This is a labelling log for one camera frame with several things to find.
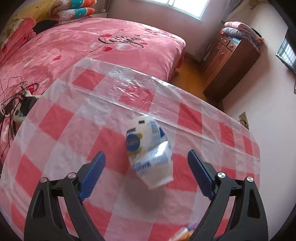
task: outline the window frame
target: window frame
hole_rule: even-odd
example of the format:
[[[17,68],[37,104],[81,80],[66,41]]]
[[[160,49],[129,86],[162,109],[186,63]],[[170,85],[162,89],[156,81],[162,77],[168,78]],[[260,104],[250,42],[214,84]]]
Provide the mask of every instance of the window frame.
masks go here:
[[[195,18],[195,19],[198,19],[198,20],[201,20],[203,14],[205,12],[205,9],[207,8],[207,6],[208,6],[208,4],[210,2],[210,0],[207,0],[207,4],[205,5],[204,9],[202,10],[202,13],[201,13],[200,17],[198,17],[198,16],[195,16],[195,15],[193,15],[193,14],[191,14],[189,12],[186,12],[186,11],[180,9],[180,8],[174,7],[174,6],[172,6],[172,5],[168,4],[168,3],[161,3],[161,2],[154,1],[154,0],[136,0],[136,1],[149,2],[149,3],[154,3],[154,4],[157,4],[157,5],[165,6],[165,7],[177,10],[179,12],[185,13],[185,14],[187,14],[187,15]]]

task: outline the wooden floor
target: wooden floor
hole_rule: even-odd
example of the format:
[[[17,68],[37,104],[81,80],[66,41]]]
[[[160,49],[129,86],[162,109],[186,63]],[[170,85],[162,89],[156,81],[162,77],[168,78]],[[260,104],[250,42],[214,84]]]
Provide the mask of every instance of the wooden floor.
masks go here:
[[[181,68],[176,70],[174,76],[170,80],[170,84],[207,101],[207,98],[202,93],[204,90],[204,81],[201,73],[201,65],[192,58],[185,56]]]

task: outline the window sill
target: window sill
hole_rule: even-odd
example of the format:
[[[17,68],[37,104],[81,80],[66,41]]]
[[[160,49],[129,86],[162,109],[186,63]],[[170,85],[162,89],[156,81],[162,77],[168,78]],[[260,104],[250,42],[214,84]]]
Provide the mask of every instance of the window sill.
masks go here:
[[[160,3],[160,2],[150,1],[150,0],[136,0],[136,1],[149,2],[149,3],[157,4],[157,5],[160,5],[160,6],[168,7],[168,8],[174,9],[174,10],[176,10],[178,12],[182,12],[182,13],[184,13],[186,15],[189,15],[190,17],[193,17],[193,18],[195,18],[195,19],[197,19],[199,21],[201,21],[201,18],[202,18],[202,15],[203,15],[203,13],[202,13],[201,17],[197,17],[197,16],[195,16],[195,15],[189,13],[189,12],[186,12],[186,11],[184,11],[182,9],[173,7],[171,5],[167,5],[165,3]]]

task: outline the wooden cabinet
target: wooden cabinet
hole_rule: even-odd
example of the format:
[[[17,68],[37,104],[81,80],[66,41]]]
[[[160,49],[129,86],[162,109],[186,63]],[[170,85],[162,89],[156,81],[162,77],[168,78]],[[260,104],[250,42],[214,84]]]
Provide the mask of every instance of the wooden cabinet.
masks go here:
[[[248,40],[234,41],[221,35],[203,64],[205,96],[219,103],[246,75],[259,57],[260,53]]]

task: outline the red and white tablecloth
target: red and white tablecloth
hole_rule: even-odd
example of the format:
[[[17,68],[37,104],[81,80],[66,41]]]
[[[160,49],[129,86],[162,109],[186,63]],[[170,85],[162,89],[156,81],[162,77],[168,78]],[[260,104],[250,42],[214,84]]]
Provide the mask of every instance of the red and white tablecloth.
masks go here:
[[[158,121],[173,148],[174,181],[155,190],[134,174],[125,147],[128,122],[146,114]],[[238,122],[154,77],[84,58],[49,87],[21,125],[4,163],[0,211],[23,238],[40,178],[62,179],[103,151],[106,167],[84,201],[100,233],[107,241],[165,241],[182,226],[196,226],[210,203],[187,164],[193,148],[217,171],[242,180],[252,176],[259,185],[259,147]],[[65,203],[61,206],[74,234]]]

